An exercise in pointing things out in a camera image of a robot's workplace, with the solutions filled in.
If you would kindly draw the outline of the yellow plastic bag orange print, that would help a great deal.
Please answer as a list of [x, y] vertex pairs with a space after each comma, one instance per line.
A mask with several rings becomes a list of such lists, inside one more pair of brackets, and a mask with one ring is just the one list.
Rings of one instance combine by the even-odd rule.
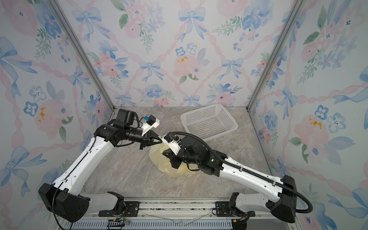
[[189, 176], [195, 173], [188, 169], [185, 163], [181, 163], [178, 169], [172, 167], [170, 159], [163, 155], [163, 152], [170, 150], [166, 144], [157, 144], [150, 147], [149, 158], [162, 173], [169, 177], [177, 178]]

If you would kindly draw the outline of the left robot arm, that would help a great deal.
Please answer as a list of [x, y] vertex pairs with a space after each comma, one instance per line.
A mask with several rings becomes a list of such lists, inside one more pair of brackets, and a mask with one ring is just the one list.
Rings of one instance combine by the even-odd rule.
[[38, 193], [46, 209], [55, 217], [70, 223], [77, 222], [85, 214], [106, 211], [122, 216], [127, 211], [124, 197], [115, 192], [84, 195], [82, 188], [102, 159], [120, 142], [139, 143], [140, 149], [160, 144], [158, 134], [152, 131], [160, 124], [150, 115], [141, 123], [136, 112], [120, 109], [117, 117], [97, 128], [87, 147], [77, 160], [54, 182], [44, 183]]

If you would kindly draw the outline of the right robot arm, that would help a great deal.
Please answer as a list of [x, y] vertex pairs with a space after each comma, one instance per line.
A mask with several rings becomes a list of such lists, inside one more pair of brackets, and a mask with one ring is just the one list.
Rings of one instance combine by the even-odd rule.
[[233, 193], [228, 203], [229, 214], [245, 221], [257, 211], [268, 211], [281, 221], [295, 222], [297, 197], [289, 191], [295, 186], [293, 178], [271, 176], [246, 167], [222, 152], [209, 150], [193, 137], [163, 137], [162, 141], [169, 147], [163, 155], [172, 168], [185, 165], [190, 171], [230, 179], [260, 193], [258, 198]]

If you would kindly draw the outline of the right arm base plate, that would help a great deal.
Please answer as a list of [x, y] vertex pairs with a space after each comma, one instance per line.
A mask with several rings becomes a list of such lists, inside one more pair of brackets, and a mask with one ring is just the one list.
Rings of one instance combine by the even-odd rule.
[[215, 208], [217, 217], [255, 217], [254, 211], [244, 212], [229, 201], [216, 201]]

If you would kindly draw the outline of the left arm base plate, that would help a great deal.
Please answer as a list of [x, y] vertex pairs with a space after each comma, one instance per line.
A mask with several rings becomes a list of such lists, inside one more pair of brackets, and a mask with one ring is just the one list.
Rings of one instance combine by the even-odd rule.
[[140, 208], [139, 201], [119, 201], [113, 210], [100, 211], [99, 217], [137, 217]]

